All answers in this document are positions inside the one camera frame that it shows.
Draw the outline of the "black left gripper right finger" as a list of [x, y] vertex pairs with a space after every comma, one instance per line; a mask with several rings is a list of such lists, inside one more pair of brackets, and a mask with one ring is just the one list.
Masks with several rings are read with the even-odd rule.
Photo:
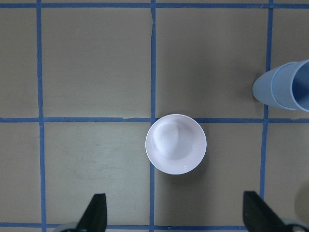
[[243, 193], [242, 219], [249, 232], [291, 231], [255, 191]]

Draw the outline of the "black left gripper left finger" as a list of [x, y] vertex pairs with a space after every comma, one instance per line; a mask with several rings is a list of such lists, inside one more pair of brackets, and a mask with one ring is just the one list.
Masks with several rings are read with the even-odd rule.
[[95, 194], [80, 221], [75, 227], [76, 232], [104, 232], [107, 228], [106, 194]]

